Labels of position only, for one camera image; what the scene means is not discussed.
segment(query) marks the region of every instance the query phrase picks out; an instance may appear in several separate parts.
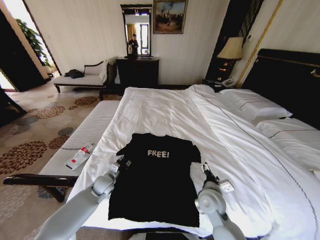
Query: curtain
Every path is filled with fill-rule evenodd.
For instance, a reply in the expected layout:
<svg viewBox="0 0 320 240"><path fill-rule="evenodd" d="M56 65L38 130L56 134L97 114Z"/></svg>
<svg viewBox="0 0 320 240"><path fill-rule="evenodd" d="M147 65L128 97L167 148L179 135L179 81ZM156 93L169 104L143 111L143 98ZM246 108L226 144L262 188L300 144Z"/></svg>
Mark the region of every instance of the curtain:
<svg viewBox="0 0 320 240"><path fill-rule="evenodd" d="M128 42L133 38L133 35L137 35L136 33L136 25L135 24L127 24L126 29L128 31Z"/></svg>

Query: mirror frame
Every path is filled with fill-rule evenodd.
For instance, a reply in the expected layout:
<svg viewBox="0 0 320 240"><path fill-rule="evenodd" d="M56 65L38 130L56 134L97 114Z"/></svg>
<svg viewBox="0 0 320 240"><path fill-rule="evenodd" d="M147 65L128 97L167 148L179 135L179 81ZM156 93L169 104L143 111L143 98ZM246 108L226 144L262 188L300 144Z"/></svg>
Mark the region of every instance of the mirror frame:
<svg viewBox="0 0 320 240"><path fill-rule="evenodd" d="M151 57L151 14L152 14L152 4L120 4L121 9L122 9L122 18L123 18L123 29L124 29L124 38L125 38L125 48L126 48L126 55L128 57L133 57L133 58L149 58ZM136 12L136 10L138 12L145 12L146 10L149 11L149 41L150 41L150 45L149 45L149 54L145 54L145 55L132 55L129 54L129 50L128 50L128 36L127 36L127 32L126 32L126 15L130 15L130 14L134 14Z"/></svg>

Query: black cabinet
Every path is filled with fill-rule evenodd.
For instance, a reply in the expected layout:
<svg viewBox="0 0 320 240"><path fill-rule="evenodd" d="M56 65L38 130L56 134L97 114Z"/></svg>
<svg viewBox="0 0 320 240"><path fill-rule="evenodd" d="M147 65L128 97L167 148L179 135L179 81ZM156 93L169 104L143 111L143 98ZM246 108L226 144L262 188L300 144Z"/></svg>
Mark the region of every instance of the black cabinet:
<svg viewBox="0 0 320 240"><path fill-rule="evenodd" d="M158 86L159 58L125 58L116 60L120 83L124 87L156 88Z"/></svg>

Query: black bag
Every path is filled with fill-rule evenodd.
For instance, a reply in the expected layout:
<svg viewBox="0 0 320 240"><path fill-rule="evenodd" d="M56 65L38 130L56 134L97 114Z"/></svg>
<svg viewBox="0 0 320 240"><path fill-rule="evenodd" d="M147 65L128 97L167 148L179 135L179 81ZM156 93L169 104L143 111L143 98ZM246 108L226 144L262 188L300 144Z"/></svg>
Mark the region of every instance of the black bag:
<svg viewBox="0 0 320 240"><path fill-rule="evenodd" d="M77 69L71 69L70 71L66 72L64 76L71 77L72 79L77 79L77 78L83 78L85 75Z"/></svg>

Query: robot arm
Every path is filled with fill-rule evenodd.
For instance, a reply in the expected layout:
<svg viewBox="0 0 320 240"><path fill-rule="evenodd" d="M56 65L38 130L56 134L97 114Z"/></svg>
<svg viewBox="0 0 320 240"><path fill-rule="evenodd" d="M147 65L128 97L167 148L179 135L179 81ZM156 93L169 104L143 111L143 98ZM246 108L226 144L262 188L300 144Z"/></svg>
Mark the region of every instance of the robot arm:
<svg viewBox="0 0 320 240"><path fill-rule="evenodd" d="M68 240L94 213L99 203L114 189L115 176L99 176L87 189L50 216L42 225L36 240Z"/></svg>
<svg viewBox="0 0 320 240"><path fill-rule="evenodd" d="M246 240L240 228L230 221L226 214L226 201L219 189L219 178L215 177L208 164L201 165L206 175L202 190L195 200L195 205L201 214L206 214L213 226L215 240Z"/></svg>

